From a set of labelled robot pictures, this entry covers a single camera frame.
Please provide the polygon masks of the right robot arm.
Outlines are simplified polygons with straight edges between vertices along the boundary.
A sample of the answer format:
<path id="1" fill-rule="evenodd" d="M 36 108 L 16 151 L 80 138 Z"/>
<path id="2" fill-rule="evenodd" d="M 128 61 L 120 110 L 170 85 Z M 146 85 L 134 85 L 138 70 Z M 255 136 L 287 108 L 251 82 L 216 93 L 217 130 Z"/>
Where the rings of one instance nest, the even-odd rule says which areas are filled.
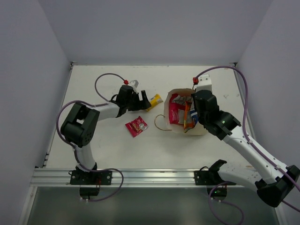
<path id="1" fill-rule="evenodd" d="M 275 159 L 249 135 L 241 123 L 230 113 L 219 109 L 217 98 L 210 90 L 199 90 L 192 95 L 198 122 L 212 135 L 241 154 L 258 175 L 233 170 L 224 165 L 209 172 L 214 184 L 229 181 L 254 190 L 260 199 L 271 207 L 284 202 L 293 188 L 299 188 L 300 170 Z"/>

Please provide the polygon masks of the yellow snack bar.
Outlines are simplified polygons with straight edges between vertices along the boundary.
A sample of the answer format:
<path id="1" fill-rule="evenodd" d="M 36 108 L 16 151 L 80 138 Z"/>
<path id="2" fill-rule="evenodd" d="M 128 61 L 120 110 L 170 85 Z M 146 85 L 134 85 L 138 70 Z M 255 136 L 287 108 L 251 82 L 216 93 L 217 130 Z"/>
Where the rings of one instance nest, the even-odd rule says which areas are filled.
<path id="1" fill-rule="evenodd" d="M 163 102 L 163 100 L 162 100 L 161 96 L 159 94 L 156 94 L 154 97 L 152 97 L 150 99 L 151 106 L 148 109 L 146 109 L 146 111 L 147 112 L 150 111 L 152 108 L 156 107 L 158 104 L 160 104 L 162 102 Z"/>

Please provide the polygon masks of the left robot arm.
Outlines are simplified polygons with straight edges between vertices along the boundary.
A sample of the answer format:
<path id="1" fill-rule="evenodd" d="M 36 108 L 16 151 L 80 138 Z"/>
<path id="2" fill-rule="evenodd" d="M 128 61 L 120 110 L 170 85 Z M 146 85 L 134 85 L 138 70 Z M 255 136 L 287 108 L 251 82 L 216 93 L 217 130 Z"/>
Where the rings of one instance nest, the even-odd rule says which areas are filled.
<path id="1" fill-rule="evenodd" d="M 140 93 L 133 86 L 122 85 L 119 93 L 107 103 L 92 105 L 75 100 L 64 105 L 56 120 L 56 130 L 63 142 L 73 149 L 81 179 L 92 184 L 97 180 L 95 162 L 90 142 L 99 121 L 118 118 L 128 111 L 146 110 L 151 107 L 146 91 Z"/>

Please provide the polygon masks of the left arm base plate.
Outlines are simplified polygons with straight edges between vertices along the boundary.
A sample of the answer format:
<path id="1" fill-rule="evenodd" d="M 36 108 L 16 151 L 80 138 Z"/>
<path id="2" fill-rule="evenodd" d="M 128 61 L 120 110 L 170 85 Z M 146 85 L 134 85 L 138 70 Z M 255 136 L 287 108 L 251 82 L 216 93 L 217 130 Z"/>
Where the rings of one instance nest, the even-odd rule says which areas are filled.
<path id="1" fill-rule="evenodd" d="M 112 171 L 93 173 L 76 168 L 76 170 L 69 171 L 68 174 L 70 175 L 70 184 L 81 186 L 79 195 L 81 198 L 88 200 L 98 196 L 100 186 L 111 185 L 112 180 Z"/>

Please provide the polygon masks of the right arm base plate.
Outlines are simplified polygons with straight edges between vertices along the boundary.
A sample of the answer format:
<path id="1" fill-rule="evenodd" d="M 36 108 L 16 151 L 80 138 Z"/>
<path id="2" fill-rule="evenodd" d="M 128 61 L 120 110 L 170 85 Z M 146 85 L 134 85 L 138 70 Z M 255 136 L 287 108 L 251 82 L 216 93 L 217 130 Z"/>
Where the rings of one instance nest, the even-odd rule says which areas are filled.
<path id="1" fill-rule="evenodd" d="M 226 163 L 227 162 L 225 160 L 219 159 L 217 162 L 215 162 L 210 167 L 203 166 L 199 170 L 194 171 L 195 185 L 206 186 L 207 193 L 209 194 L 214 186 L 219 185 L 220 183 L 224 182 L 224 180 L 221 179 L 220 175 L 218 174 L 218 171 L 220 170 L 220 167 Z M 226 184 L 218 186 L 212 192 L 211 197 L 217 201 L 224 200 L 227 196 L 227 186 L 228 185 L 234 186 L 234 185 L 236 185 L 236 183 L 227 182 Z"/>

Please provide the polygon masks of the beige paper bag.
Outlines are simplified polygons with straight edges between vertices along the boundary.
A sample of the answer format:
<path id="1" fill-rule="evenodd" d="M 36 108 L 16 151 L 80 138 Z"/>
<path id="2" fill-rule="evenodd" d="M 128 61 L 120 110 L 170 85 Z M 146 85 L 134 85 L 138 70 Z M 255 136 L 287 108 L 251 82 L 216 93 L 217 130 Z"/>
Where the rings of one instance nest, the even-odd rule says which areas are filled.
<path id="1" fill-rule="evenodd" d="M 198 123 L 192 94 L 195 91 L 191 88 L 173 89 L 168 92 L 164 101 L 164 111 L 157 117 L 163 117 L 165 127 L 157 124 L 157 118 L 154 119 L 154 125 L 157 129 L 165 132 L 174 132 L 181 135 L 203 136 L 208 132 L 203 125 Z"/>

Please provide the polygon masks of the red candy packet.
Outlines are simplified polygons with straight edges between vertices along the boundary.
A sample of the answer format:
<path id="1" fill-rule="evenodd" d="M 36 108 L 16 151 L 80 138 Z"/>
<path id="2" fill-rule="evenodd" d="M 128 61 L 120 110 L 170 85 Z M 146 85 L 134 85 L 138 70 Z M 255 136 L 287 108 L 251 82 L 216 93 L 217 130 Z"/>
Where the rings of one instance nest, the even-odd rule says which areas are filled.
<path id="1" fill-rule="evenodd" d="M 141 118 L 141 116 L 139 116 L 133 121 L 126 123 L 125 127 L 132 137 L 136 137 L 148 128 L 148 124 Z"/>

